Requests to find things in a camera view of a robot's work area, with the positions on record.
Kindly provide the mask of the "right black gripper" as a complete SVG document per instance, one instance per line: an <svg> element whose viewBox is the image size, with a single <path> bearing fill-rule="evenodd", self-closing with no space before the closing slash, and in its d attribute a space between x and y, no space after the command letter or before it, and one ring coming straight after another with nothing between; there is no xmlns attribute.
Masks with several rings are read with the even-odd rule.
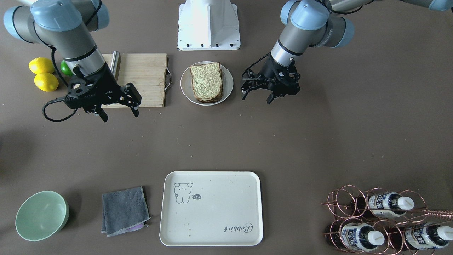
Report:
<svg viewBox="0 0 453 255"><path fill-rule="evenodd" d="M80 78L71 78L71 108L84 108L96 113L104 123L108 115L102 105L121 104L131 109L134 116L139 116L142 97L133 83L120 86L107 65L94 74Z"/></svg>

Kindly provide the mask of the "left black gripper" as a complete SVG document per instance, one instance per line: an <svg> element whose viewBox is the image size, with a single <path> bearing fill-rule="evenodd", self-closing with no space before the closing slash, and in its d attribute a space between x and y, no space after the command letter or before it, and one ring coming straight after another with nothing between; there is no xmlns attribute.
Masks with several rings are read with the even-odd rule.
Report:
<svg viewBox="0 0 453 255"><path fill-rule="evenodd" d="M255 73L251 68L263 59L266 61L262 67L262 70ZM241 86L241 92L243 94L242 100L246 99L249 92L257 89L267 89L271 91L271 94L266 100L267 105L270 105L275 98L282 97L279 95L278 80L276 77L278 67L279 64L275 63L275 61L271 59L270 53L267 53L246 68L241 75L243 81L243 85Z"/></svg>

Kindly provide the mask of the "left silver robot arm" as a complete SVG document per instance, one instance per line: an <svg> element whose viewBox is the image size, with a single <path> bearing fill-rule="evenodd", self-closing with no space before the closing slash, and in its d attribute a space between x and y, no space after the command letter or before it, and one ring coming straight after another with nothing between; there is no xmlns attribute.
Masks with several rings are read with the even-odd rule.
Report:
<svg viewBox="0 0 453 255"><path fill-rule="evenodd" d="M346 15L358 12L372 0L289 0L281 9L284 29L264 60L261 70L254 64L242 73L242 100L254 90L270 91L267 104L278 97L296 95L301 75L296 63L308 48L341 48L348 45L355 26Z"/></svg>

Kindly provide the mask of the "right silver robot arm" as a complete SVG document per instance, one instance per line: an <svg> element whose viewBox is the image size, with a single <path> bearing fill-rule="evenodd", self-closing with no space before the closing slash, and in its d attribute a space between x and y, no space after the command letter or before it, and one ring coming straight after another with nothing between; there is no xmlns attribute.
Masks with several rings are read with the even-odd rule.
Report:
<svg viewBox="0 0 453 255"><path fill-rule="evenodd" d="M100 0L36 0L8 9L3 18L6 30L15 38L46 45L59 51L73 77L66 83L67 94L47 102L63 102L73 111L82 108L108 116L102 105L121 104L139 116L142 97L133 83L118 85L107 62L97 47L91 31L109 24L109 13Z"/></svg>

